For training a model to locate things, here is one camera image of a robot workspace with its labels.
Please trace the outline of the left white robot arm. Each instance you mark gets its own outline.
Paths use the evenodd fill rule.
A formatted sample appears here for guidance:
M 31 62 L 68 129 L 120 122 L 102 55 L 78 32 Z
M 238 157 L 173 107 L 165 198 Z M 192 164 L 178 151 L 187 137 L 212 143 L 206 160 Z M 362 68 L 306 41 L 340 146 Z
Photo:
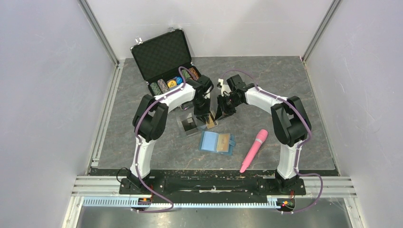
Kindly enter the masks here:
M 202 75 L 197 81 L 188 79 L 162 95 L 142 98 L 132 121 L 136 136 L 134 160 L 127 177 L 118 180 L 121 187 L 132 187 L 140 194 L 149 189 L 149 180 L 145 177 L 150 174 L 154 145 L 165 131 L 169 112 L 192 102 L 195 116 L 206 119 L 210 112 L 209 92 L 213 88 L 211 79 Z

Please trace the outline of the gold credit card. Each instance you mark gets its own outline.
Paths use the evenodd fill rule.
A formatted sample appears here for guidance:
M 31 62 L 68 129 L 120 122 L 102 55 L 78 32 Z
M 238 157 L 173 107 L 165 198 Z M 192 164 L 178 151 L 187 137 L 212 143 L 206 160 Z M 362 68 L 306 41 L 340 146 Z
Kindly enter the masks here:
M 217 152 L 228 152 L 230 148 L 230 133 L 221 133 L 218 135 Z

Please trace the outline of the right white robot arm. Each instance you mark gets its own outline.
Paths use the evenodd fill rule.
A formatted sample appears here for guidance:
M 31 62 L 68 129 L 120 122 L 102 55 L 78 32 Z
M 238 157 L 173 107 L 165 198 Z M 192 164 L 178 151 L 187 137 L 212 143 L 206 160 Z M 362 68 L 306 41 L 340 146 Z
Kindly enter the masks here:
M 277 192 L 288 193 L 298 180 L 301 147 L 312 135 L 311 123 L 301 99 L 275 95 L 253 83 L 246 84 L 240 75 L 227 80 L 219 79 L 217 87 L 221 93 L 217 97 L 216 119 L 235 114 L 240 104 L 253 105 L 271 115 L 274 134 L 280 142 L 280 161 L 275 171 L 274 186 Z

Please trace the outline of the clear card box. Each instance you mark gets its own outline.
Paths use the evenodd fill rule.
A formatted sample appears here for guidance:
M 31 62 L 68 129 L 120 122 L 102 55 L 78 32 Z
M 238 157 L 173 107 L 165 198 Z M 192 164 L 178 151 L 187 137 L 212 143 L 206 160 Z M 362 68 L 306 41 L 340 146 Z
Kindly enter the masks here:
M 183 129 L 183 126 L 182 126 L 182 121 L 187 119 L 187 118 L 190 118 L 190 117 L 192 117 L 195 120 L 196 125 L 197 125 L 197 129 L 194 129 L 194 130 L 189 131 L 189 132 L 185 132 L 184 129 Z M 198 134 L 200 132 L 208 130 L 206 128 L 206 125 L 205 125 L 206 119 L 208 119 L 208 116 L 204 117 L 203 120 L 200 120 L 194 115 L 194 113 L 184 113 L 184 114 L 181 114 L 181 115 L 177 116 L 176 120 L 177 120 L 177 123 L 178 123 L 178 128 L 179 128 L 180 135 L 183 136 L 183 137 L 187 137 L 187 136 L 192 136 L 192 135 L 195 135 L 195 134 Z

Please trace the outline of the blue leather card holder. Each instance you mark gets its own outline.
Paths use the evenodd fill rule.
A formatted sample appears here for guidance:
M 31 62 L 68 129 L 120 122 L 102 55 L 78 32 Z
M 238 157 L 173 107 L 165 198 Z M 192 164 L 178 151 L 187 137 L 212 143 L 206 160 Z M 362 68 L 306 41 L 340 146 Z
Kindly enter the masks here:
M 235 146 L 235 136 L 230 133 L 203 131 L 199 151 L 232 155 Z

